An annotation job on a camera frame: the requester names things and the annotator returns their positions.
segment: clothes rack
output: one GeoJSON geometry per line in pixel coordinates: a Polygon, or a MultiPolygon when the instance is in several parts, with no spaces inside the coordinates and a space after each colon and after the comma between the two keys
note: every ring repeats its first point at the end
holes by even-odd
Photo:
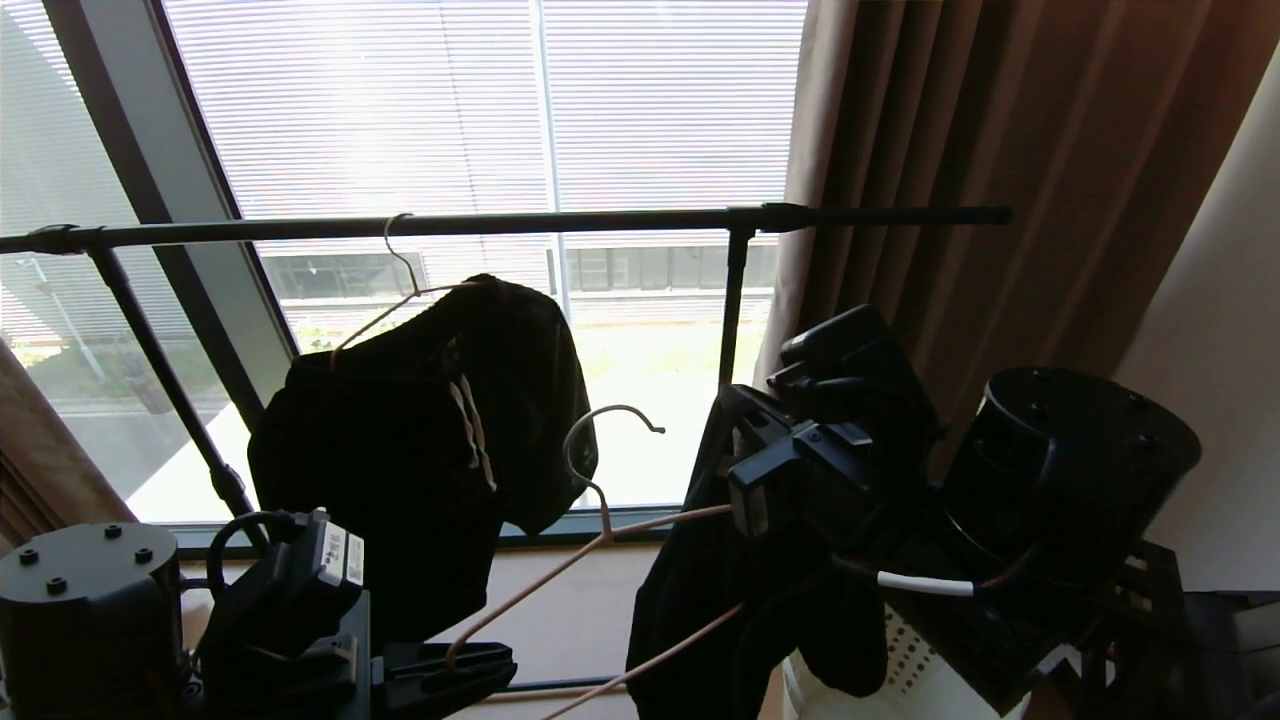
{"type": "MultiPolygon", "coordinates": [[[[1006,224],[1012,210],[1005,205],[963,208],[806,208],[769,202],[750,208],[712,210],[634,210],[607,213],[540,213],[507,215],[407,215],[397,219],[390,236],[530,234],[575,232],[640,232],[673,229],[722,229],[728,232],[728,268],[724,291],[724,320],[721,329],[719,383],[733,372],[737,320],[742,302],[742,275],[748,245],[759,232],[786,233],[804,228],[860,225],[988,225],[1006,224]]],[[[88,255],[111,291],[143,355],[156,373],[174,411],[209,465],[218,496],[233,515],[252,510],[244,483],[218,452],[200,421],[147,322],[128,275],[115,255],[118,247],[196,245],[204,242],[270,242],[275,240],[321,240],[381,237],[387,217],[310,218],[279,220],[227,220],[215,223],[150,224],[132,227],[49,225],[27,234],[0,238],[0,255],[42,252],[88,255]]],[[[266,548],[261,528],[252,528],[250,541],[259,552],[266,548]]],[[[579,678],[548,683],[515,684],[507,692],[591,687],[611,678],[579,678]]]]}

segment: window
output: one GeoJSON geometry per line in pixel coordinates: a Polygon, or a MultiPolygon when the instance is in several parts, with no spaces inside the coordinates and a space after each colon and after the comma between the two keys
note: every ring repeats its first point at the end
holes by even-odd
{"type": "MultiPolygon", "coordinates": [[[[0,233],[138,222],[40,3],[0,5],[0,233]]],[[[155,252],[118,252],[215,445],[248,480],[244,425],[155,252]]],[[[0,255],[0,333],[140,519],[230,516],[88,259],[0,255]]]]}
{"type": "MultiPolygon", "coordinates": [[[[778,250],[756,245],[746,251],[744,290],[773,287],[778,250]]],[[[548,272],[554,273],[547,255],[548,272]]],[[[607,247],[568,251],[573,292],[724,290],[728,251],[707,247],[607,247]]]]}
{"type": "Polygon", "coordinates": [[[399,299],[413,291],[407,261],[424,283],[422,260],[416,252],[381,255],[302,255],[262,258],[262,268],[276,297],[288,300],[399,299]]]}
{"type": "MultiPolygon", "coordinates": [[[[805,5],[164,0],[246,218],[777,201],[805,5]]],[[[627,505],[684,497],[716,392],[726,242],[722,232],[682,231],[396,238],[396,247],[416,254],[426,284],[489,272],[556,295],[593,404],[639,404],[669,428],[658,441],[626,419],[598,423],[598,479],[627,505]],[[637,452],[652,462],[636,462],[637,452]]],[[[753,245],[749,288],[772,286],[773,242],[753,245]]],[[[399,275],[381,274],[388,265],[348,265],[384,254],[380,238],[259,251],[303,350],[346,336],[398,295],[399,275]]],[[[744,301],[739,379],[750,374],[769,296],[744,301]]]]}

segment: clothes hanger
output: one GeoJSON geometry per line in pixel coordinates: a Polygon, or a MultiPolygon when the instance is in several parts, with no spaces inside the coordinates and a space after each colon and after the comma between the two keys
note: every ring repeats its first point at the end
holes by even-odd
{"type": "MultiPolygon", "coordinates": [[[[582,475],[581,473],[577,471],[577,468],[573,466],[573,457],[572,457],[571,448],[573,446],[573,438],[577,437],[577,433],[581,432],[582,428],[586,427],[586,424],[593,418],[595,418],[596,415],[602,415],[604,413],[612,413],[612,411],[616,411],[616,410],[626,410],[626,411],[634,414],[635,416],[640,418],[640,420],[644,421],[644,424],[649,428],[650,432],[654,432],[654,433],[664,433],[664,432],[667,432],[666,428],[660,428],[660,427],[654,425],[649,420],[649,418],[645,416],[644,413],[641,413],[636,407],[632,407],[631,405],[608,405],[608,406],[604,406],[604,407],[598,407],[598,409],[591,410],[590,413],[582,415],[581,418],[577,419],[576,423],[573,423],[572,427],[570,427],[568,432],[564,433],[564,443],[563,443],[564,469],[570,473],[570,475],[572,475],[572,477],[582,480],[586,484],[586,487],[590,488],[590,489],[593,489],[595,492],[595,495],[599,497],[599,500],[600,500],[600,534],[596,536],[595,538],[593,538],[591,542],[589,542],[585,546],[582,546],[581,550],[579,550],[577,552],[575,552],[573,555],[571,555],[568,559],[566,559],[563,562],[561,562],[559,565],[557,565],[549,573],[547,573],[545,575],[543,575],[538,580],[534,580],[529,587],[526,587],[525,589],[520,591],[518,593],[516,593],[515,596],[512,596],[509,600],[507,600],[506,602],[503,602],[502,605],[499,605],[494,610],[492,610],[488,614],[485,614],[484,618],[476,620],[470,626],[467,626],[467,629],[463,630],[462,634],[458,635],[458,638],[453,641],[453,643],[449,646],[449,650],[444,653],[445,666],[448,666],[448,667],[453,667],[454,666],[454,664],[457,662],[457,655],[458,655],[458,652],[462,650],[462,647],[466,644],[466,642],[471,637],[474,637],[476,633],[479,633],[486,625],[489,625],[490,623],[493,623],[494,620],[497,620],[498,618],[500,618],[508,610],[511,610],[512,607],[515,607],[516,605],[518,605],[522,600],[525,600],[526,597],[529,597],[530,594],[532,594],[534,592],[536,592],[539,588],[541,588],[543,585],[545,585],[547,583],[549,583],[557,575],[559,575],[564,570],[568,570],[579,560],[581,560],[581,559],[586,557],[588,555],[590,555],[591,551],[594,551],[594,550],[596,550],[599,547],[607,546],[607,544],[612,544],[617,537],[631,534],[631,533],[639,533],[639,532],[648,530],[648,529],[652,529],[652,528],[658,528],[658,527],[662,527],[662,525],[669,525],[672,523],[681,523],[681,521],[685,521],[685,520],[695,520],[698,518],[709,518],[709,516],[713,516],[713,515],[722,515],[722,514],[728,512],[731,510],[731,506],[728,506],[728,505],[717,505],[717,506],[712,506],[712,507],[701,507],[701,509],[698,509],[698,510],[689,510],[689,511],[685,511],[685,512],[677,512],[675,515],[667,515],[666,518],[657,518],[654,520],[645,520],[644,523],[636,523],[634,525],[626,525],[626,527],[614,529],[613,528],[613,523],[612,523],[612,520],[609,518],[609,506],[608,506],[608,502],[604,498],[604,491],[600,489],[600,487],[598,484],[595,484],[594,482],[591,482],[590,478],[588,478],[588,477],[585,477],[585,475],[582,475]]],[[[564,707],[561,707],[559,710],[557,710],[552,715],[548,715],[544,720],[550,720],[553,717],[559,717],[564,712],[568,712],[570,710],[573,710],[575,707],[577,707],[577,706],[588,702],[589,700],[591,700],[591,698],[594,698],[594,697],[596,697],[599,694],[607,693],[611,689],[621,685],[622,683],[626,683],[628,679],[635,678],[636,675],[639,675],[639,674],[649,670],[650,667],[654,667],[655,665],[662,664],[668,657],[675,656],[676,653],[678,653],[680,651],[685,650],[690,644],[698,642],[700,638],[703,638],[704,635],[707,635],[708,633],[710,633],[712,630],[714,630],[716,628],[718,628],[721,624],[723,624],[726,620],[728,620],[730,618],[732,618],[733,615],[736,615],[741,610],[742,610],[741,605],[735,606],[733,609],[728,610],[727,612],[724,612],[719,618],[717,618],[717,619],[712,620],[710,623],[708,623],[700,630],[695,632],[694,634],[689,635],[687,638],[685,638],[684,641],[676,643],[675,646],[667,648],[664,652],[662,652],[657,657],[652,657],[648,661],[643,662],[641,665],[637,665],[637,666],[632,667],[631,670],[623,673],[622,675],[618,675],[617,678],[609,680],[608,683],[605,683],[605,684],[603,684],[603,685],[600,685],[598,688],[594,688],[594,689],[591,689],[588,693],[584,693],[582,696],[580,696],[579,698],[576,698],[570,705],[567,705],[564,707]]]]}
{"type": "Polygon", "coordinates": [[[393,256],[396,256],[396,259],[399,260],[401,263],[404,263],[404,266],[408,268],[408,279],[410,279],[410,283],[413,286],[413,292],[408,293],[407,296],[404,296],[403,299],[401,299],[396,305],[392,305],[390,307],[388,307],[383,313],[379,313],[378,316],[375,316],[372,320],[369,320],[364,327],[361,327],[358,331],[356,331],[355,333],[352,333],[347,340],[344,340],[340,343],[338,343],[338,346],[334,347],[332,352],[329,352],[329,370],[330,372],[338,369],[338,354],[339,352],[342,352],[348,345],[351,345],[352,342],[355,342],[356,338],[358,338],[360,336],[365,334],[366,332],[369,332],[374,327],[376,327],[378,323],[381,323],[383,320],[385,320],[392,313],[394,313],[394,311],[399,310],[401,307],[403,307],[404,305],[407,305],[408,301],[413,300],[415,297],[421,297],[424,295],[430,295],[430,293],[440,291],[440,290],[453,290],[453,288],[465,287],[465,286],[470,286],[470,284],[477,284],[477,283],[474,283],[474,282],[461,282],[461,283],[454,283],[454,284],[442,284],[442,286],[426,287],[426,288],[419,287],[419,284],[417,284],[417,273],[413,272],[413,264],[408,261],[408,258],[404,258],[399,252],[396,252],[396,249],[392,247],[392,225],[396,223],[396,220],[399,220],[401,218],[408,218],[408,217],[412,217],[412,215],[413,215],[413,213],[401,213],[399,215],[393,215],[393,217],[388,218],[387,219],[387,224],[383,225],[383,243],[387,245],[387,251],[388,252],[390,252],[393,256]]]}

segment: curtain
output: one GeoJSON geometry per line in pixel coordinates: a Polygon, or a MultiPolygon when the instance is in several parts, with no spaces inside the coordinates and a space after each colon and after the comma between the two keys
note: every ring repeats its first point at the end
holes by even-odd
{"type": "Polygon", "coordinates": [[[41,533],[111,520],[134,518],[0,343],[0,556],[41,533]]]}
{"type": "Polygon", "coordinates": [[[812,0],[787,201],[1015,219],[783,238],[756,380],[782,341],[864,302],[952,443],[1001,368],[1110,377],[1277,37],[1270,0],[812,0]]]}

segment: perforated basket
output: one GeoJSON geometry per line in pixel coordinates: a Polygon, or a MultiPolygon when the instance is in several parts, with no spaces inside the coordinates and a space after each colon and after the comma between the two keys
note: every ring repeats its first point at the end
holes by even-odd
{"type": "MultiPolygon", "coordinates": [[[[1000,717],[897,614],[886,611],[884,633],[888,675],[870,697],[855,698],[822,684],[799,652],[786,659],[782,682],[787,720],[1000,717]]],[[[1029,701],[1030,696],[1024,697],[1005,717],[1021,717],[1029,701]]]]}

